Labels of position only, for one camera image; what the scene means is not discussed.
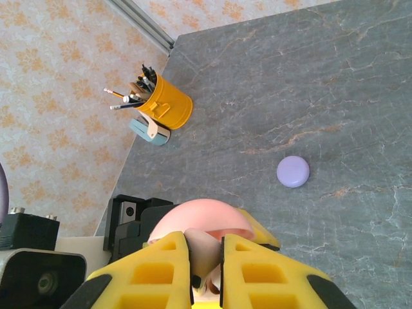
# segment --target gray marble surface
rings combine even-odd
[[[358,308],[412,308],[411,14],[344,0],[179,37],[164,76],[192,117],[137,138],[115,194],[242,207]],[[298,189],[276,178],[289,155]]]

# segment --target orange floral pattern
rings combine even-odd
[[[289,12],[336,0],[133,0],[167,34],[181,34]]]
[[[0,29],[10,206],[53,213],[61,236],[90,236],[135,137],[135,111],[110,110],[119,99],[102,90],[127,93],[142,61],[161,72],[167,56],[102,0],[0,1]]]

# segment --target light blue clip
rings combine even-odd
[[[140,115],[130,121],[129,127],[140,137],[148,142],[161,146],[170,138],[170,131],[160,127],[145,113],[138,111]]]

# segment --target small round lid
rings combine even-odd
[[[287,156],[277,166],[277,179],[288,188],[297,188],[309,178],[308,163],[300,156]]]

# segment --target yellow pen holder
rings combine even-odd
[[[152,95],[137,109],[171,130],[178,129],[188,121],[192,113],[192,99],[161,75],[156,75],[157,83]]]

